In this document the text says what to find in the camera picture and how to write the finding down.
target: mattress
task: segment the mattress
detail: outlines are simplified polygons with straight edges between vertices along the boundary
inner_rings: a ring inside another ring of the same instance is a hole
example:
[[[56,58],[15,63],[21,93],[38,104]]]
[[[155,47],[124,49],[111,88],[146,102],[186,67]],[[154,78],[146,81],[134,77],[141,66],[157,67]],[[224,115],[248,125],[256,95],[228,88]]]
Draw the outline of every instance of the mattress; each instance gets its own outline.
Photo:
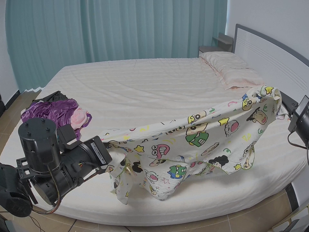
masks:
[[[198,58],[138,59],[67,66],[38,96],[60,90],[87,109],[93,120],[81,130],[87,140],[102,130],[127,129],[183,118],[205,107],[240,98],[249,88],[224,90]],[[23,157],[18,123],[0,161]],[[227,175],[219,169],[192,176],[167,200],[134,186],[127,205],[109,192],[109,175],[90,179],[63,199],[57,214],[107,225],[158,226],[198,221],[249,208],[279,192],[306,164],[306,151],[287,142],[289,121],[276,120],[255,145],[253,167]],[[291,141],[301,144],[297,135]],[[33,189],[38,206],[50,209]]]

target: purple garment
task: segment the purple garment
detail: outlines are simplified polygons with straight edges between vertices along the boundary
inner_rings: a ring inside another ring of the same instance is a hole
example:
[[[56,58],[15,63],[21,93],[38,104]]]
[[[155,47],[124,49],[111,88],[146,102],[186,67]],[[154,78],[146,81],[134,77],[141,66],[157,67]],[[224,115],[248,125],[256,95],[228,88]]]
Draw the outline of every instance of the purple garment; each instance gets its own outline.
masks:
[[[48,118],[56,123],[57,129],[61,126],[71,124],[71,116],[78,108],[77,101],[67,99],[55,102],[37,102],[21,115],[21,120],[25,123],[30,118]],[[80,138],[80,128],[75,130],[77,140]]]

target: curtain fold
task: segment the curtain fold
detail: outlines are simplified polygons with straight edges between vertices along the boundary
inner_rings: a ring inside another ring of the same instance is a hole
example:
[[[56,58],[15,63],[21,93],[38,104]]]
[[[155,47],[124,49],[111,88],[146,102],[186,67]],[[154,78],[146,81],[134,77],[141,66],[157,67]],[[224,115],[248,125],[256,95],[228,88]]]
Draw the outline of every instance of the curtain fold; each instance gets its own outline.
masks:
[[[20,91],[64,66],[193,58],[225,32],[227,0],[7,0],[6,36]]]

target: cartoon print shirt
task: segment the cartoon print shirt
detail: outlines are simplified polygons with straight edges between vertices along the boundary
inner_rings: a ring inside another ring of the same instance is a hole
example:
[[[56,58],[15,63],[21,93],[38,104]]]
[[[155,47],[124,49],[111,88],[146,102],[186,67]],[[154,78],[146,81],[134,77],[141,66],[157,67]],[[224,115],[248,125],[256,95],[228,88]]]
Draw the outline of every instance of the cartoon print shirt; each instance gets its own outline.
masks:
[[[279,90],[260,86],[183,119],[103,131],[101,140],[110,143],[113,158],[106,168],[111,191],[126,204],[131,187],[138,184],[164,200],[191,175],[211,174],[214,168],[227,174],[252,168],[254,145],[280,106]]]

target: tiled floor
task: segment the tiled floor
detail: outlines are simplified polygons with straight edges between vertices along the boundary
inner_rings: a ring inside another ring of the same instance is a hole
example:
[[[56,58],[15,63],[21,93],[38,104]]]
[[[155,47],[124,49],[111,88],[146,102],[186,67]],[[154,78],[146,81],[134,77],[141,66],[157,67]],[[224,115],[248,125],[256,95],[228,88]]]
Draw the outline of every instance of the tiled floor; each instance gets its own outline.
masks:
[[[39,92],[26,92],[21,94],[12,106],[0,117],[0,153],[3,150],[10,134],[20,120],[20,112],[30,105]],[[280,222],[291,213],[290,203],[286,192],[283,190],[257,205],[236,213],[221,217],[206,219],[203,221],[158,226],[158,227],[124,227],[95,224],[77,220],[70,230],[71,232],[202,232],[202,231],[220,231],[220,232],[266,232],[276,223]],[[14,220],[31,232],[39,232],[31,218],[18,218],[9,213],[1,213],[4,217]],[[45,232],[67,232],[75,219],[60,216],[57,214],[39,215],[32,212],[31,216],[40,223],[42,231]]]

